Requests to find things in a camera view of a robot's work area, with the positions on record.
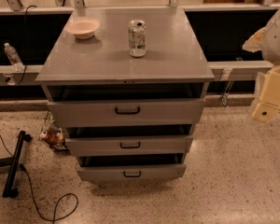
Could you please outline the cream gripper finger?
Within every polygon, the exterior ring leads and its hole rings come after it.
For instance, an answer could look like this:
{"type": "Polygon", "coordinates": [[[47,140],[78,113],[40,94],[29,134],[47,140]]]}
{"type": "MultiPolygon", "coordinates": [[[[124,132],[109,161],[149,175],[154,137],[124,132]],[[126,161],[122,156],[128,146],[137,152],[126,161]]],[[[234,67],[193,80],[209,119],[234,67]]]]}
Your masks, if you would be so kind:
{"type": "Polygon", "coordinates": [[[262,90],[252,118],[259,122],[268,122],[280,112],[280,66],[264,75],[262,90]]]}
{"type": "Polygon", "coordinates": [[[242,45],[242,49],[249,52],[257,52],[262,50],[263,37],[266,32],[266,28],[260,28],[252,36],[250,36],[246,42],[242,45]]]}

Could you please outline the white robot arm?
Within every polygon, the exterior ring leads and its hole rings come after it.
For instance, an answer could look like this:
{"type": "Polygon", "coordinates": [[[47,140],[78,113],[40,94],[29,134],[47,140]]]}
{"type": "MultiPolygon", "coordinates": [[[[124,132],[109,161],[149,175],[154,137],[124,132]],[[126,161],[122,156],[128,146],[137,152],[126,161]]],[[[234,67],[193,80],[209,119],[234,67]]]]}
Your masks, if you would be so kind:
{"type": "Polygon", "coordinates": [[[280,112],[280,8],[265,27],[244,42],[243,50],[260,51],[263,60],[273,64],[263,77],[262,89],[251,114],[253,120],[268,122],[280,112]]]}

